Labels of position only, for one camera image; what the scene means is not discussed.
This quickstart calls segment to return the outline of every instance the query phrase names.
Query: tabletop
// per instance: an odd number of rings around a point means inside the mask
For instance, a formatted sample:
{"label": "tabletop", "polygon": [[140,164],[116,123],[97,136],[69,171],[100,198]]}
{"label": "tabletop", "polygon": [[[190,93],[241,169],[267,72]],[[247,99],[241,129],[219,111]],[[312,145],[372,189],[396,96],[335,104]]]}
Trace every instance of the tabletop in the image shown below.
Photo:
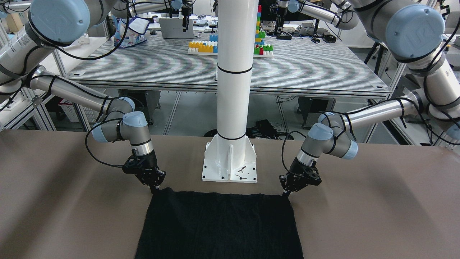
{"label": "tabletop", "polygon": [[[0,132],[0,258],[133,258],[151,199],[135,176],[94,161],[85,133]],[[282,141],[254,139],[257,183],[201,181],[209,138],[153,136],[162,188],[280,194]],[[302,141],[288,141],[290,164]],[[89,147],[119,164],[126,141]],[[306,259],[460,258],[460,158],[441,147],[359,144],[323,155],[322,183],[290,195]]]}
{"label": "tabletop", "polygon": [[[119,49],[106,58],[83,61],[69,79],[87,86],[143,90],[216,92],[216,56],[187,54],[187,39],[147,41]],[[202,33],[195,40],[208,40]],[[275,57],[254,58],[251,92],[312,97],[386,98],[389,89],[344,43],[315,44],[309,38],[291,41],[266,38]],[[113,49],[107,41],[90,57]]]}

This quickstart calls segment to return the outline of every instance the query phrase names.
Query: black monitor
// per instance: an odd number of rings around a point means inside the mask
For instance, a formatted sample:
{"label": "black monitor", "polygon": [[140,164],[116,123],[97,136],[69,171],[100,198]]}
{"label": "black monitor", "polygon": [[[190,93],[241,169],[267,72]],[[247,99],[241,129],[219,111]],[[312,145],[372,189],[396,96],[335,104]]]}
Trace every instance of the black monitor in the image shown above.
{"label": "black monitor", "polygon": [[[262,13],[260,14],[261,21],[276,21],[276,14],[270,11],[270,6],[274,5],[276,0],[259,0],[259,5],[262,6]],[[321,0],[316,1],[315,4],[321,3],[324,8],[330,9],[331,8],[331,1],[330,0]],[[315,18],[308,16],[306,14],[300,12],[287,12],[284,16],[285,22],[293,22],[293,21],[306,21],[306,20],[314,20]]]}

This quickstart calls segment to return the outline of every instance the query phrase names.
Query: plastic bag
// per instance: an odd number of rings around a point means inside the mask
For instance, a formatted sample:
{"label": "plastic bag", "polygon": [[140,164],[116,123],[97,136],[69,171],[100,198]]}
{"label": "plastic bag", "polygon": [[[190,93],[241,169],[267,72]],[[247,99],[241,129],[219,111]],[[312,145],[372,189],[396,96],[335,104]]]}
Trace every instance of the plastic bag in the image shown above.
{"label": "plastic bag", "polygon": [[[134,17],[129,20],[128,33],[124,41],[121,43],[120,48],[131,47],[141,42],[146,41],[144,37],[147,29],[149,28],[150,21],[140,17]],[[125,33],[126,19],[119,19],[116,33],[114,35],[114,45],[117,46],[121,37]]]}

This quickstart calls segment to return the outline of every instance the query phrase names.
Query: laptop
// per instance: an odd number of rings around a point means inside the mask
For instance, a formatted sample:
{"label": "laptop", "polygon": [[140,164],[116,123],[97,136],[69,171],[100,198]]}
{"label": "laptop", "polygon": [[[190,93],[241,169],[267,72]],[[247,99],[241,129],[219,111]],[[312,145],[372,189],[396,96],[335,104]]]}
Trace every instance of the laptop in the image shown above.
{"label": "laptop", "polygon": [[193,39],[193,20],[190,19],[186,32],[182,28],[182,19],[160,18],[161,35],[164,39]]}

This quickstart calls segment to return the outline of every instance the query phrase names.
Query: blue joint cap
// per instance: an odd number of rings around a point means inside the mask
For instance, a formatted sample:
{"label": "blue joint cap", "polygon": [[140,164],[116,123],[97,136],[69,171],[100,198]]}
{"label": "blue joint cap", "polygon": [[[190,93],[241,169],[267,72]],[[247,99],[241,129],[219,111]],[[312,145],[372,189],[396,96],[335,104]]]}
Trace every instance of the blue joint cap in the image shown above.
{"label": "blue joint cap", "polygon": [[455,140],[460,140],[460,129],[459,127],[457,127],[457,125],[453,125],[452,127],[450,127],[446,131],[446,134]]}
{"label": "blue joint cap", "polygon": [[297,10],[299,9],[299,2],[297,0],[289,0],[287,9],[290,12],[297,12]]}
{"label": "blue joint cap", "polygon": [[332,112],[325,112],[321,114],[318,118],[318,123],[321,123],[327,116],[334,116],[335,114]]}
{"label": "blue joint cap", "polygon": [[346,152],[345,156],[343,156],[343,159],[350,160],[355,158],[355,156],[358,154],[358,144],[356,142],[351,141],[350,148]]}
{"label": "blue joint cap", "polygon": [[182,0],[174,0],[171,2],[171,7],[174,8],[175,10],[179,10],[182,8]]}
{"label": "blue joint cap", "polygon": [[107,139],[104,136],[104,133],[102,132],[102,127],[99,126],[101,123],[98,122],[94,124],[95,128],[92,130],[92,137],[100,143],[107,143]]}
{"label": "blue joint cap", "polygon": [[30,17],[45,37],[62,43],[80,38],[90,25],[91,15],[84,0],[34,0]]}
{"label": "blue joint cap", "polygon": [[333,135],[332,129],[321,123],[314,124],[308,132],[308,136],[315,140],[329,140]]}
{"label": "blue joint cap", "polygon": [[123,115],[123,123],[138,128],[147,126],[147,120],[143,112],[130,112]]}
{"label": "blue joint cap", "polygon": [[386,27],[386,42],[395,54],[418,58],[439,47],[444,29],[444,19],[436,10],[413,4],[391,17]]}
{"label": "blue joint cap", "polygon": [[133,100],[131,100],[130,98],[128,98],[128,97],[120,97],[120,100],[127,101],[129,103],[129,105],[131,105],[132,111],[134,111],[134,109],[136,108],[136,106],[134,105]]}

